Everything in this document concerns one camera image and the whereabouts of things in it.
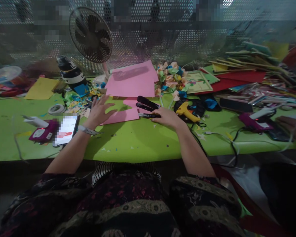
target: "electric fan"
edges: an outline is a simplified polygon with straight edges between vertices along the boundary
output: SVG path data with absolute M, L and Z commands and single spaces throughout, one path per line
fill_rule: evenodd
M 70 36 L 78 51 L 94 63 L 102 63 L 104 75 L 97 76 L 97 83 L 107 83 L 109 71 L 106 61 L 110 58 L 113 41 L 110 29 L 102 17 L 86 7 L 78 7 L 70 14 Z

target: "purple mp3 player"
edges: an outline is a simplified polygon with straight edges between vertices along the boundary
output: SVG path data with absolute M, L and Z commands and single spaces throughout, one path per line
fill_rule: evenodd
M 244 123 L 244 125 L 246 125 L 246 127 L 257 133 L 273 129 L 273 127 L 267 123 L 258 123 L 255 119 L 250 118 L 250 114 L 248 113 L 240 114 L 238 118 Z
M 45 122 L 48 123 L 48 126 L 46 128 L 38 128 L 33 132 L 33 134 L 30 136 L 29 140 L 39 143 L 46 143 L 48 142 L 56 129 L 58 128 L 58 122 L 53 120 L 45 120 Z

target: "white watch strap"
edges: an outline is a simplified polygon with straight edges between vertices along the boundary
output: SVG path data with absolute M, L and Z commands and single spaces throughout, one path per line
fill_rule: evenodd
M 86 128 L 85 126 L 82 126 L 82 125 L 79 125 L 79 126 L 78 126 L 78 129 L 81 130 L 81 131 L 83 131 L 83 132 L 85 132 L 85 133 L 87 133 L 87 134 L 91 134 L 91 135 L 93 135 L 93 136 L 99 134 L 98 132 L 93 131 L 93 130 L 91 130 L 91 129 L 88 129 L 88 128 Z

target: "metal mesh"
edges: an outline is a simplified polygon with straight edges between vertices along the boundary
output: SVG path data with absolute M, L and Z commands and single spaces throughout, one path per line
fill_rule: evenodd
M 203 66 L 241 42 L 296 41 L 296 0 L 0 0 L 0 67 L 57 76 L 55 57 L 71 57 L 86 76 L 102 74 L 69 34 L 69 15 L 88 7 L 113 38 L 108 68 L 151 59 Z

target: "table surface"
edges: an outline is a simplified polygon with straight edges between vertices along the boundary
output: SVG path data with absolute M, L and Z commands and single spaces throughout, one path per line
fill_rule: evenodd
M 165 107 L 168 107 L 171 98 L 170 94 L 164 95 Z M 110 98 L 109 101 L 115 103 L 112 109 L 129 109 L 129 106 L 123 104 L 124 99 L 113 100 Z M 150 98 L 150 100 L 159 103 L 158 98 Z M 52 144 L 34 144 L 28 140 L 30 136 L 28 134 L 33 132 L 35 128 L 24 123 L 21 117 L 21 115 L 40 117 L 56 103 L 63 103 L 58 94 L 54 94 L 49 100 L 24 100 L 23 98 L 0 100 L 0 161 L 19 160 L 13 133 L 20 134 L 17 141 L 25 160 L 56 156 L 60 148 L 55 148 Z M 235 136 L 237 130 L 243 127 L 243 123 L 237 119 L 238 114 L 235 112 L 227 110 L 221 112 L 206 111 L 205 114 L 208 114 L 210 118 L 202 121 L 207 127 L 205 130 L 201 128 L 196 131 L 199 134 L 211 131 L 224 135 L 228 132 Z M 273 118 L 291 114 L 296 114 L 296 109 L 289 112 L 278 109 Z M 40 118 L 52 119 L 53 116 L 47 114 Z M 103 133 L 91 137 L 86 149 L 85 159 L 139 163 L 181 158 L 180 146 L 175 132 L 146 118 L 99 126 L 96 131 Z M 200 141 L 209 156 L 233 154 L 230 142 L 222 136 L 206 135 L 205 139 Z M 240 147 L 241 154 L 278 151 L 287 145 L 285 142 L 271 140 L 267 134 L 260 135 L 248 131 L 240 132 L 237 144 Z M 296 142 L 292 143 L 289 148 L 296 149 Z

